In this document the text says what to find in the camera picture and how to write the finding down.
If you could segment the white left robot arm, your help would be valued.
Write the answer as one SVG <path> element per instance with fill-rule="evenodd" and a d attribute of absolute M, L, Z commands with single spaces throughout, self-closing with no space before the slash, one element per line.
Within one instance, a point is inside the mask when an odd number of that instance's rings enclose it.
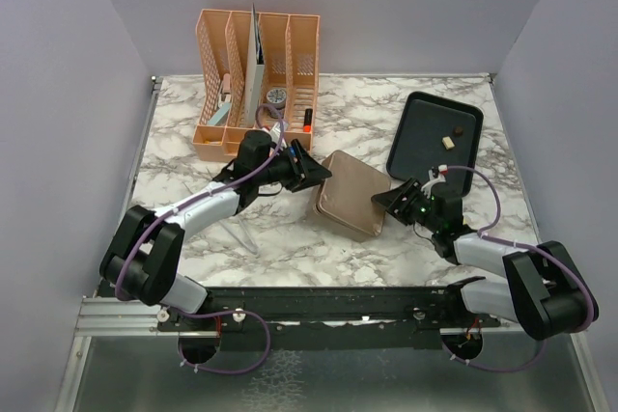
<path fill-rule="evenodd" d="M 99 266 L 99 275 L 121 301 L 138 300 L 180 311 L 188 327 L 207 327 L 213 306 L 205 287 L 178 273 L 184 242 L 209 226 L 243 212 L 260 188 L 278 184 L 290 192 L 332 177 L 298 140 L 286 148 L 262 130 L 248 131 L 236 158 L 202 190 L 158 209 L 129 208 Z"/>

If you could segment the rose gold tin lid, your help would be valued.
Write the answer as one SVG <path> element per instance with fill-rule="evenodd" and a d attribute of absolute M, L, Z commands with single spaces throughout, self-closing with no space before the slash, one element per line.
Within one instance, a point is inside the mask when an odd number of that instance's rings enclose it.
<path fill-rule="evenodd" d="M 354 215 L 351 200 L 356 195 L 368 194 L 372 198 L 391 186 L 388 175 L 344 151 L 334 151 L 323 166 L 331 171 L 332 177 L 316 190 L 322 192 L 320 208 L 340 219 Z"/>

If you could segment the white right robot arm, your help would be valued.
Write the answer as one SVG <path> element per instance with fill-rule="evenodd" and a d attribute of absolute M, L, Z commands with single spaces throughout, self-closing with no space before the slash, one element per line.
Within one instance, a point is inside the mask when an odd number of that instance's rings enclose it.
<path fill-rule="evenodd" d="M 475 280 L 447 298 L 443 313 L 451 324 L 465 326 L 488 314 L 515 322 L 542 341 L 582 331 L 597 320 L 598 303 L 561 243 L 528 245 L 477 232 L 464 222 L 462 197 L 442 182 L 427 191 L 410 179 L 374 195 L 372 202 L 406 226 L 429 230 L 443 259 L 504 280 Z"/>

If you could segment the gold chocolate tin box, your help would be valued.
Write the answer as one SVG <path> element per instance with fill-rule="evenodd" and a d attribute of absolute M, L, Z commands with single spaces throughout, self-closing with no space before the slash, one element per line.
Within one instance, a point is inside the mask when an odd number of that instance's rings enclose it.
<path fill-rule="evenodd" d="M 314 223 L 331 233 L 344 236 L 354 241 L 363 242 L 378 237 L 382 232 L 384 212 L 371 200 L 371 195 L 356 195 L 351 200 L 354 215 L 348 214 L 344 219 L 337 218 L 320 208 L 322 192 L 313 193 L 308 216 Z"/>

